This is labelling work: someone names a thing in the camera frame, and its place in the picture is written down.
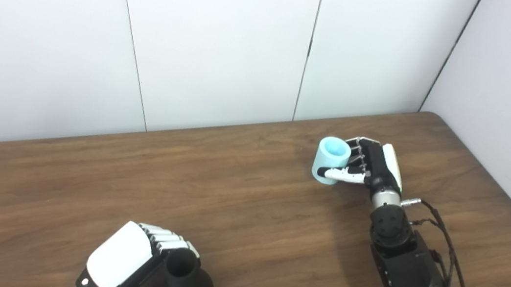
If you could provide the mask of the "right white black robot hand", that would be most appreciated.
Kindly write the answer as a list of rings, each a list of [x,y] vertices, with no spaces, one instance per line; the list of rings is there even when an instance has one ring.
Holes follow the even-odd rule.
[[[329,136],[319,142],[313,176],[325,184],[345,182],[364,185],[371,193],[402,194],[402,179],[392,144],[367,137],[343,140]]]

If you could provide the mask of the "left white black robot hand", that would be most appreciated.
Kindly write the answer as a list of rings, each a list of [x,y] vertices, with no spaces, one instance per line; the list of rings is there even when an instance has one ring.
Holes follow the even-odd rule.
[[[130,221],[97,247],[87,259],[74,287],[142,287],[173,254],[187,253],[201,265],[191,242],[168,229]]]

